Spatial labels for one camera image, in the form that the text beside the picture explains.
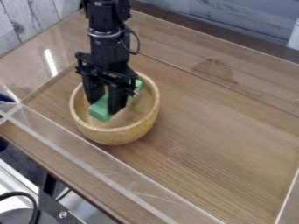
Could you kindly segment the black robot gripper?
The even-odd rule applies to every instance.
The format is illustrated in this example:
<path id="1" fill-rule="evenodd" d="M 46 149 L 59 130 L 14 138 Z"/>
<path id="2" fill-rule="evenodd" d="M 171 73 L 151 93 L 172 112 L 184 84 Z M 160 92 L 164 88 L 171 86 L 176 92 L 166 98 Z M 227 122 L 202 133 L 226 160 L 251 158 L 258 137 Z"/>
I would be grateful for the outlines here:
<path id="1" fill-rule="evenodd" d="M 91 52 L 75 54 L 76 73 L 83 79 L 90 104 L 103 97 L 108 86 L 108 113 L 114 115 L 127 106 L 128 94 L 136 88 L 138 74 L 128 65 L 130 55 L 136 52 L 130 49 L 131 37 L 126 30 L 99 32 L 88 29 L 88 37 Z"/>

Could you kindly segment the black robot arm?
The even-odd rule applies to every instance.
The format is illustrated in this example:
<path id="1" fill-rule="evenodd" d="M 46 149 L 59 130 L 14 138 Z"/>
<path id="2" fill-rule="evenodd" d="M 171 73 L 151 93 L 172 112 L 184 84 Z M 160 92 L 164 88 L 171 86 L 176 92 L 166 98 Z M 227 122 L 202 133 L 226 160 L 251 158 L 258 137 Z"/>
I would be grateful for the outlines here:
<path id="1" fill-rule="evenodd" d="M 130 67 L 130 56 L 138 55 L 140 46 L 131 48 L 131 36 L 140 39 L 127 25 L 131 18 L 130 0 L 83 0 L 88 19 L 90 52 L 76 52 L 76 73 L 82 76 L 88 103 L 106 94 L 107 111 L 116 114 L 136 94 L 138 73 Z"/>

